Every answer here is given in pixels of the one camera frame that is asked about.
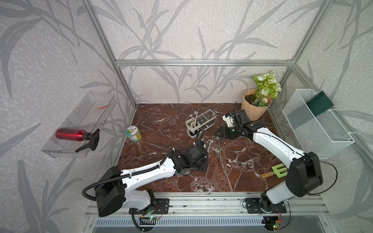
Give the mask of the pink toothbrush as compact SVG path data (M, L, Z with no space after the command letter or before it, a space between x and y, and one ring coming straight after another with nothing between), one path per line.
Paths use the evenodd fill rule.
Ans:
M198 111L194 111L195 117L194 117L194 127L197 127L197 118L198 118Z

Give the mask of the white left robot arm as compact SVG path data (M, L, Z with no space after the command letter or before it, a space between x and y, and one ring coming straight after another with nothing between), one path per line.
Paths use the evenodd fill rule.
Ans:
M100 217L109 216L122 207L140 211L155 209L157 202L153 192L139 191L138 188L157 180L205 171L208 152L203 142L204 134L201 130L192 146L172 149L161 161L129 170L111 167L98 182L85 187L82 196L96 202Z

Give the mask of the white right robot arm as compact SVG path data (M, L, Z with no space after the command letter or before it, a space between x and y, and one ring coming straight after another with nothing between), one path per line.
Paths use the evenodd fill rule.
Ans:
M285 181L261 194L260 206L270 212L277 204L311 194L323 184L321 163L318 155L304 152L285 142L258 121L251 121L245 110L227 113L223 125L215 135L236 140L246 137L275 155L287 168Z

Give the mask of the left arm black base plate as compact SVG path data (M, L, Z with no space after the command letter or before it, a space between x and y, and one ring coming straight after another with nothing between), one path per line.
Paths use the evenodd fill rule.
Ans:
M129 213L134 215L145 214L167 214L169 212L170 199L156 199L155 203L151 203L143 210L130 208Z

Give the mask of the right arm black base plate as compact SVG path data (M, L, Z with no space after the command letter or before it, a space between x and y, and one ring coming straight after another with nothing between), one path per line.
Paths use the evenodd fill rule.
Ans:
M284 202L272 204L261 198L246 198L242 206L249 214L286 214L288 212Z

